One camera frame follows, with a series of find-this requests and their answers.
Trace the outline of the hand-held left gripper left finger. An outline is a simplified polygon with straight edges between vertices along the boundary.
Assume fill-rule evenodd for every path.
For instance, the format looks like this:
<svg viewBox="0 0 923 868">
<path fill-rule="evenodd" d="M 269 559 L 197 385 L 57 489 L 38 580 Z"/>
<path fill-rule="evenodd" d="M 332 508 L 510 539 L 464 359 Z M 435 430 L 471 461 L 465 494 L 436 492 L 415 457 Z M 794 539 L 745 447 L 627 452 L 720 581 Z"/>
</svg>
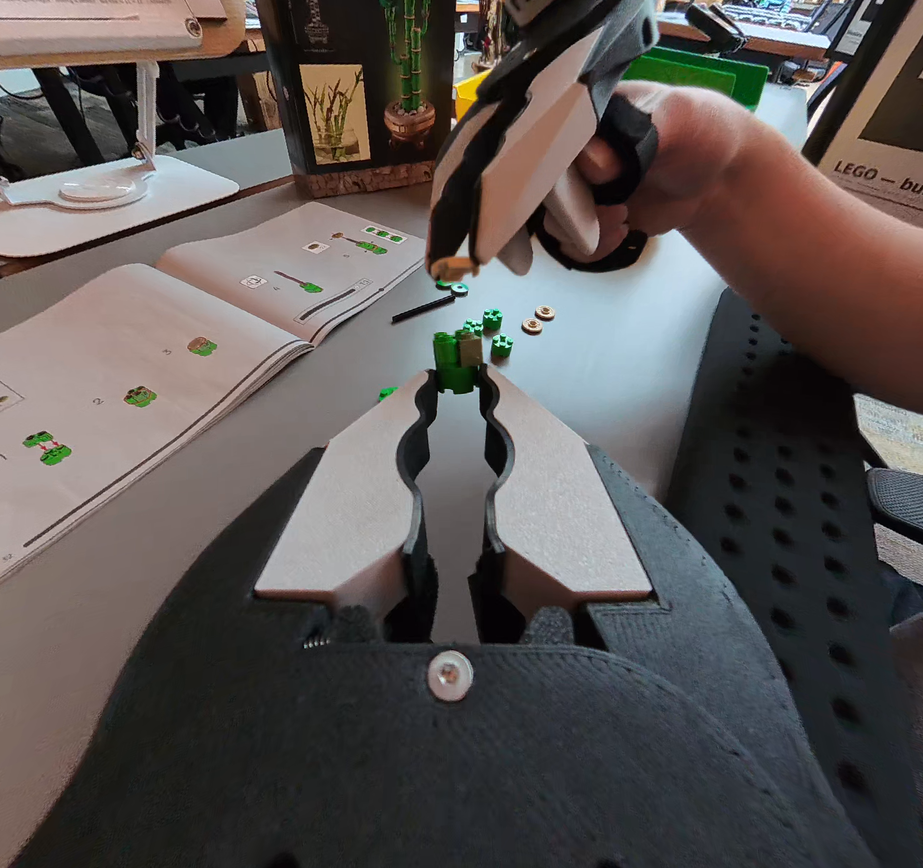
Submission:
<svg viewBox="0 0 923 868">
<path fill-rule="evenodd" d="M 412 376 L 329 441 L 256 582 L 258 597 L 361 606 L 386 620 L 399 606 L 431 624 L 437 574 L 417 478 L 437 414 L 432 369 Z"/>
</svg>

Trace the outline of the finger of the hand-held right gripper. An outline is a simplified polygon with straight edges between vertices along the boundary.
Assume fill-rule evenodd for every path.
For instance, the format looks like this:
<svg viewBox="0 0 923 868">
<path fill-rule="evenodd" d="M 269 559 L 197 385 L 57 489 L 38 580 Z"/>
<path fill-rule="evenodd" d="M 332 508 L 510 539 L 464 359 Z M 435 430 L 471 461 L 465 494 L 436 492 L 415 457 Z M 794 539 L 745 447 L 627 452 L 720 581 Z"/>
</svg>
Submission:
<svg viewBox="0 0 923 868">
<path fill-rule="evenodd" d="M 472 229 L 478 220 L 481 176 L 495 158 L 506 129 L 524 110 L 527 89 L 479 94 L 444 145 L 433 175 L 425 251 L 428 273 L 432 262 L 447 257 L 469 257 L 477 263 L 472 256 Z M 479 264 L 480 271 L 500 261 L 513 274 L 528 274 L 534 254 L 526 226 L 516 239 L 524 242 L 510 244 L 500 257 Z"/>
<path fill-rule="evenodd" d="M 596 252 L 600 227 L 593 193 L 571 165 L 594 135 L 597 114 L 580 80 L 602 31 L 567 48 L 539 72 L 526 92 L 524 110 L 506 129 L 480 180 L 472 256 L 480 265 L 500 257 L 547 197 L 579 261 Z"/>
</svg>

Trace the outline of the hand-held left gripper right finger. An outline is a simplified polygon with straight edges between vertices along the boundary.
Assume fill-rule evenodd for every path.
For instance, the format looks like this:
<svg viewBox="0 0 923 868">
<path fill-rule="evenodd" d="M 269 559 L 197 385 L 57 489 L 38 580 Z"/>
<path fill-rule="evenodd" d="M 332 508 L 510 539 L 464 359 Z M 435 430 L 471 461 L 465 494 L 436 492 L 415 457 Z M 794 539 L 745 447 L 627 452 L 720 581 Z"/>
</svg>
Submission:
<svg viewBox="0 0 923 868">
<path fill-rule="evenodd" d="M 470 577 L 477 624 L 528 624 L 542 608 L 653 597 L 649 574 L 590 445 L 491 366 L 479 371 L 485 459 L 496 475 Z"/>
</svg>

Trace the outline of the green toy brick assembly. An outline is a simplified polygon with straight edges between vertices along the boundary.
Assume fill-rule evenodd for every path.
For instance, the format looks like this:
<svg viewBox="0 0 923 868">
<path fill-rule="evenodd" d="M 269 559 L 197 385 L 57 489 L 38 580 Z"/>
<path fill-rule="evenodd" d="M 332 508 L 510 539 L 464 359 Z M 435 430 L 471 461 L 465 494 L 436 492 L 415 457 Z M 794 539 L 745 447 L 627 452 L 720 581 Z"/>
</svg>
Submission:
<svg viewBox="0 0 923 868">
<path fill-rule="evenodd" d="M 484 363 L 481 335 L 470 329 L 439 331 L 433 335 L 432 345 L 438 391 L 455 395 L 473 392 Z"/>
</svg>

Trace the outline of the person's right forearm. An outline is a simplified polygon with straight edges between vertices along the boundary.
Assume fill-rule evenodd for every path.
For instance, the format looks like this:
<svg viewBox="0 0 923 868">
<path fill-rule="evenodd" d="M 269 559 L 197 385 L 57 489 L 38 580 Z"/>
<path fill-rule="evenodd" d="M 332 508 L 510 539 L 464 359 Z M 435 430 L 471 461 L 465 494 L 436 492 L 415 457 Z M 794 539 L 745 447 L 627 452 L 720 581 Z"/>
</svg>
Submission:
<svg viewBox="0 0 923 868">
<path fill-rule="evenodd" d="M 799 351 L 922 408 L 922 238 L 753 122 L 684 234 Z"/>
</svg>

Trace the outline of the grey desk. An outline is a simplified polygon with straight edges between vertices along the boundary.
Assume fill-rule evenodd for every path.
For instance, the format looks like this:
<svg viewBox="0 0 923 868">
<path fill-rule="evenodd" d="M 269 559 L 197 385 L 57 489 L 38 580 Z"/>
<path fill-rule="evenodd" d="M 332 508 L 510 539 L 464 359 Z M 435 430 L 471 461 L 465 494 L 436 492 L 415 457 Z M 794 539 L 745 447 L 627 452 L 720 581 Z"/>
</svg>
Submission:
<svg viewBox="0 0 923 868">
<path fill-rule="evenodd" d="M 116 266 L 152 264 L 187 241 L 257 226 L 298 207 L 282 131 L 184 151 L 238 181 L 232 203 L 67 258 L 11 263 L 2 331 Z M 432 333 L 499 307 L 516 337 L 503 367 L 586 441 L 660 498 L 670 480 L 723 281 L 688 242 L 652 241 L 613 274 L 560 267 L 542 250 L 525 277 L 494 264 L 468 297 L 428 316 L 392 316 L 433 297 L 418 271 L 271 379 L 237 409 L 2 582 L 2 866 L 29 839 L 86 749 L 125 660 L 190 564 L 310 449 L 364 414 L 380 388 L 432 366 Z M 518 328 L 557 311 L 540 336 Z M 439 398 L 418 478 L 438 574 L 433 630 L 477 643 L 468 575 L 481 551 L 493 475 L 474 395 Z"/>
</svg>

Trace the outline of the person's right hand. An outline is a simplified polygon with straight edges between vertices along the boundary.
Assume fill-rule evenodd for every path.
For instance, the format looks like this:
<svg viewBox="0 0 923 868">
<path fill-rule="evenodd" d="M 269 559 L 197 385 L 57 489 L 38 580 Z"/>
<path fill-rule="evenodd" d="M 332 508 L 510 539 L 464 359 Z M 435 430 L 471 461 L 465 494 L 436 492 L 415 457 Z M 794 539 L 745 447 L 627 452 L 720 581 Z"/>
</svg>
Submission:
<svg viewBox="0 0 923 868">
<path fill-rule="evenodd" d="M 614 96 L 651 117 L 657 150 L 626 202 L 596 207 L 593 260 L 613 252 L 631 230 L 655 237 L 699 227 L 714 203 L 728 201 L 753 152 L 788 148 L 767 123 L 715 91 L 630 80 Z"/>
</svg>

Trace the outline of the yellow storage bin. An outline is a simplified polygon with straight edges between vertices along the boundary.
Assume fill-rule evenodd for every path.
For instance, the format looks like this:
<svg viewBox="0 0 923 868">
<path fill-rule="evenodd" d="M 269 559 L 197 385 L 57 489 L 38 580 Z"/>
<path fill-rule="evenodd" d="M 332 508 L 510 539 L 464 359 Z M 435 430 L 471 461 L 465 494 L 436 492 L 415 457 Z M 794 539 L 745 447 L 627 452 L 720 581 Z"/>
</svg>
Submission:
<svg viewBox="0 0 923 868">
<path fill-rule="evenodd" d="M 477 100 L 477 91 L 480 85 L 489 77 L 493 70 L 484 70 L 474 76 L 463 79 L 453 86 L 453 110 L 456 123 L 461 122 L 470 108 Z"/>
</svg>

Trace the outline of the black tool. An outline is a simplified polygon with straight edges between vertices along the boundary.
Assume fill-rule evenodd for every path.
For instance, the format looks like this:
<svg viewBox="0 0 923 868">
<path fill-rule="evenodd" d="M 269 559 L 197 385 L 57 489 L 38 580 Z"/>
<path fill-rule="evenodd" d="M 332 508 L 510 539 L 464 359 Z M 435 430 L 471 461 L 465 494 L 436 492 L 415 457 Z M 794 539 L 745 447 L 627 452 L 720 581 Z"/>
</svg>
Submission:
<svg viewBox="0 0 923 868">
<path fill-rule="evenodd" d="M 692 28 L 706 37 L 707 54 L 734 54 L 747 43 L 746 34 L 718 4 L 690 4 L 685 18 Z"/>
</svg>

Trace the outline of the green storage bin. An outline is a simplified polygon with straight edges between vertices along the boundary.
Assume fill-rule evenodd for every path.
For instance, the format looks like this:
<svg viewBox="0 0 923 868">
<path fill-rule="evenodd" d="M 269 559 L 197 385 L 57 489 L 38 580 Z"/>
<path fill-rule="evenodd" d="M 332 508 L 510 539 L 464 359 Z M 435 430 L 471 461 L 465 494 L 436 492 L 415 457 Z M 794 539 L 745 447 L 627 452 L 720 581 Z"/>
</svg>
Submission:
<svg viewBox="0 0 923 868">
<path fill-rule="evenodd" d="M 654 46 L 636 58 L 622 78 L 708 89 L 754 112 L 769 76 L 766 66 Z"/>
</svg>

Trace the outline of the black toy axle rod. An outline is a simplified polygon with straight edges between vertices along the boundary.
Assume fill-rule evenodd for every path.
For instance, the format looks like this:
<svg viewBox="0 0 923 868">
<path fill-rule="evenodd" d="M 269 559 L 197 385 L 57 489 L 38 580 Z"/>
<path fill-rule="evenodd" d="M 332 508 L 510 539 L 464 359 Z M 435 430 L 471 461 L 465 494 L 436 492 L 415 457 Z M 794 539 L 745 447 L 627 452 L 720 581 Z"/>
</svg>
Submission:
<svg viewBox="0 0 923 868">
<path fill-rule="evenodd" d="M 427 313 L 434 312 L 440 308 L 445 308 L 455 302 L 455 297 L 453 295 L 448 295 L 445 297 L 440 297 L 438 299 L 433 299 L 427 301 L 421 305 L 418 305 L 414 308 L 409 308 L 407 310 L 401 311 L 398 314 L 395 314 L 391 318 L 391 325 L 397 325 L 403 323 L 407 320 L 414 319 L 419 316 L 423 316 Z"/>
</svg>

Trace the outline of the background work table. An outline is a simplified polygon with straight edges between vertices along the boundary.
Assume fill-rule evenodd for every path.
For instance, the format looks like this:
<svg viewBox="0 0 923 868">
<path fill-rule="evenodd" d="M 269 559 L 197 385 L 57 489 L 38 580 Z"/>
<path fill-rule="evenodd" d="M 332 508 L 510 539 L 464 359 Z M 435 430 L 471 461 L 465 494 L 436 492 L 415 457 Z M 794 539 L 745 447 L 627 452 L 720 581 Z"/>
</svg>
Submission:
<svg viewBox="0 0 923 868">
<path fill-rule="evenodd" d="M 694 43 L 696 49 L 709 41 L 707 35 L 690 25 L 681 13 L 658 13 L 657 21 L 662 38 Z M 780 30 L 746 22 L 740 22 L 739 27 L 745 36 L 744 48 L 758 54 L 820 60 L 825 58 L 831 47 L 830 39 L 824 35 Z"/>
</svg>

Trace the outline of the dark bamboo set box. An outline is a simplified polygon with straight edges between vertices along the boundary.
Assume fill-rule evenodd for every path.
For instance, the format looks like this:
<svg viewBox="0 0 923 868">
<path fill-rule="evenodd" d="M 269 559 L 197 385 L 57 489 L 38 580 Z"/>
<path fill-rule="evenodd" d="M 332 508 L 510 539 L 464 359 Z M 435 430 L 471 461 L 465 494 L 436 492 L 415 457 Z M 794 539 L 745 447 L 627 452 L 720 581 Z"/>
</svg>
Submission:
<svg viewBox="0 0 923 868">
<path fill-rule="evenodd" d="M 454 117 L 456 0 L 256 0 L 311 200 L 432 180 Z"/>
</svg>

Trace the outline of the open instruction booklet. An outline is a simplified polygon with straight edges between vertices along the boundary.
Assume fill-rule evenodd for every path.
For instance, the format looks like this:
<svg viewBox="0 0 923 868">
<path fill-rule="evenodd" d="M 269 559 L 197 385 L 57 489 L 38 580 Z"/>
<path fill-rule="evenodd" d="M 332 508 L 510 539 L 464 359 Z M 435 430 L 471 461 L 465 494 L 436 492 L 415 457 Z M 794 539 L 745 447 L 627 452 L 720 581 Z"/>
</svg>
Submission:
<svg viewBox="0 0 923 868">
<path fill-rule="evenodd" d="M 424 250 L 311 202 L 111 269 L 4 331 L 2 578 L 383 297 Z"/>
</svg>

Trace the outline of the small marker sign board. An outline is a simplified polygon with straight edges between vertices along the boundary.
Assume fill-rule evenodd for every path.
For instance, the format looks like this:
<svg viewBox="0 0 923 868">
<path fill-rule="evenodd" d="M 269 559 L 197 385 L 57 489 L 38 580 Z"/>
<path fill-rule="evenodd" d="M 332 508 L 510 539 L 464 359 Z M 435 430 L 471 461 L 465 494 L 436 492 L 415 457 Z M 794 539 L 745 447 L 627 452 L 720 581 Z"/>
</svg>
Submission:
<svg viewBox="0 0 923 868">
<path fill-rule="evenodd" d="M 848 10 L 844 24 L 832 39 L 827 52 L 829 59 L 848 63 L 858 52 L 872 22 L 881 11 L 885 0 L 855 0 Z"/>
</svg>

